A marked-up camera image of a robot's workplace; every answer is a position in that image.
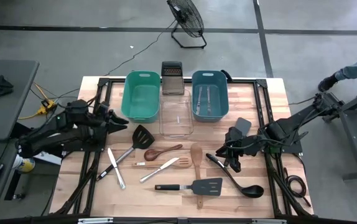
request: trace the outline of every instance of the black slotted spatula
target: black slotted spatula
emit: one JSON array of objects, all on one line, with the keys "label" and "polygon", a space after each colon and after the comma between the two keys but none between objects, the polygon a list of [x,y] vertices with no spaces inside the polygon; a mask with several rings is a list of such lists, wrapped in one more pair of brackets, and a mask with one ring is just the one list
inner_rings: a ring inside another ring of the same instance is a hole
[{"label": "black slotted spatula", "polygon": [[[134,130],[132,135],[133,145],[128,149],[122,156],[120,156],[116,163],[119,164],[124,158],[126,158],[135,149],[147,149],[154,143],[155,139],[152,134],[143,125],[139,125],[136,130]],[[105,177],[105,175],[114,169],[114,166],[110,165],[106,170],[104,170],[98,177],[97,181]]]},{"label": "black slotted spatula", "polygon": [[162,184],[155,185],[155,190],[185,190],[192,189],[196,195],[210,195],[220,196],[222,178],[212,178],[203,180],[194,180],[192,185],[179,185],[179,184]]}]

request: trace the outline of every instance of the gray floor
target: gray floor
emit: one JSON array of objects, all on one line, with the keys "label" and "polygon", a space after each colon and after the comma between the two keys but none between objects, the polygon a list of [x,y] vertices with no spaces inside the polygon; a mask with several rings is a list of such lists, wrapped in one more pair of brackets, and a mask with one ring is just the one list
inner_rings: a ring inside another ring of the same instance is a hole
[{"label": "gray floor", "polygon": [[[206,28],[256,29],[252,0],[193,0]],[[357,30],[357,0],[259,0],[266,29]],[[162,0],[0,0],[0,24],[97,27],[167,27],[173,21]],[[60,95],[78,88],[84,75],[103,75],[152,42],[156,32],[26,32],[0,31],[0,58],[38,60],[35,81]],[[178,34],[187,44],[197,43]],[[131,70],[160,70],[164,60],[183,62],[186,75],[195,70],[229,71],[234,77],[266,77],[258,34],[206,33],[204,50],[183,50],[164,34],[158,43],[112,75]],[[318,82],[357,61],[357,35],[266,35],[274,77],[283,78],[290,102],[316,93]],[[345,80],[332,92],[348,101],[357,80]],[[291,106],[295,113],[303,105]],[[35,113],[30,94],[21,116]],[[38,126],[43,118],[24,121]],[[356,164],[338,121],[316,119],[301,130],[307,180],[318,216],[357,220],[357,180],[341,176]],[[40,215],[55,184],[58,167],[37,164],[28,196],[1,202],[0,218]]]}]

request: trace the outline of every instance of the shoe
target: shoe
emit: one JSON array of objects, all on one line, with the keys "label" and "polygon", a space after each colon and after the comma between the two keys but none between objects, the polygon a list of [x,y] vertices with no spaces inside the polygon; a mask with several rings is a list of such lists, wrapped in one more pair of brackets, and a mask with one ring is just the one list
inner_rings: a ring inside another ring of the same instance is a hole
[{"label": "shoe", "polygon": [[335,77],[335,74],[333,74],[332,76],[329,76],[328,78],[324,78],[320,84],[318,84],[318,90],[320,91],[327,91],[330,88],[332,88],[332,86],[334,84],[336,84],[338,82],[338,80]]}]

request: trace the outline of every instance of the brown plastic spoon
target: brown plastic spoon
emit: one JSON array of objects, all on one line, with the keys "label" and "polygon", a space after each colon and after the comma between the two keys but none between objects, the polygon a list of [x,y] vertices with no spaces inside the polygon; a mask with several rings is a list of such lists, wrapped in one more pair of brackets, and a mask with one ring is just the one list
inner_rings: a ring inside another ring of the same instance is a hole
[{"label": "brown plastic spoon", "polygon": [[170,148],[164,149],[164,150],[148,149],[146,151],[146,153],[144,153],[144,159],[146,161],[154,161],[160,154],[167,152],[167,151],[180,149],[181,147],[183,147],[183,145],[178,144],[176,146],[173,146],[173,147],[170,147]]}]

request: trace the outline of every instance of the wooden table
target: wooden table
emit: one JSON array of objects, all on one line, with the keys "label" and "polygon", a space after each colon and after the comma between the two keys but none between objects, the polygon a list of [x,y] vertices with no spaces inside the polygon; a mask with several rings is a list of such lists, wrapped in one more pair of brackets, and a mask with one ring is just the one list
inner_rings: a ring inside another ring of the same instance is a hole
[{"label": "wooden table", "polygon": [[[83,77],[79,92],[80,99],[89,100],[95,96],[98,79],[99,77]],[[267,84],[274,119],[289,117],[290,110],[283,80],[281,78],[268,78]],[[187,85],[186,89],[191,91],[191,86]],[[163,137],[159,133],[158,121],[152,124],[144,124],[155,137],[155,142],[150,149],[165,149],[176,144],[183,144],[183,148],[180,150],[162,154],[157,160],[166,161],[176,156],[190,156],[190,146],[195,142],[202,145],[204,155],[207,152],[214,154],[224,143],[228,128],[234,126],[238,117],[252,122],[249,134],[256,134],[259,122],[252,85],[229,84],[228,95],[229,113],[218,123],[198,123],[194,121],[194,131],[189,136],[183,138]],[[114,84],[110,108],[113,108],[118,116],[123,117],[120,112],[122,96],[123,84]],[[110,147],[113,150],[115,158],[118,158],[131,147],[131,136],[137,125],[130,123],[127,129],[108,136],[106,148]],[[126,190],[120,189],[115,172],[113,171],[96,183],[91,216],[197,218],[270,218],[274,216],[266,164],[264,156],[261,153],[258,153],[256,157],[240,157],[242,164],[242,171],[240,173],[235,173],[231,169],[229,170],[236,181],[242,186],[258,184],[264,187],[264,195],[256,199],[241,195],[222,170],[203,156],[201,178],[222,177],[223,189],[220,197],[204,196],[203,208],[197,209],[196,196],[192,194],[191,190],[181,190],[178,192],[156,192],[154,190],[155,184],[190,185],[195,180],[195,169],[193,166],[188,169],[169,167],[141,184],[139,182],[140,178],[155,169],[132,166],[133,162],[144,161],[144,152],[145,150],[136,149],[135,152],[119,164],[119,170],[127,185]],[[50,212],[58,210],[76,188],[82,160],[83,153],[74,152],[62,162]],[[306,182],[304,168],[296,157],[284,154],[282,155],[282,161],[289,175],[298,175]],[[101,155],[98,172],[102,172],[109,165],[108,155],[104,152]],[[277,185],[276,188],[280,209],[284,211],[282,193]],[[84,207],[83,201],[85,201],[86,195],[87,189],[84,190],[82,208]],[[309,208],[302,199],[299,199],[299,202],[308,212],[313,212],[312,208]]]}]

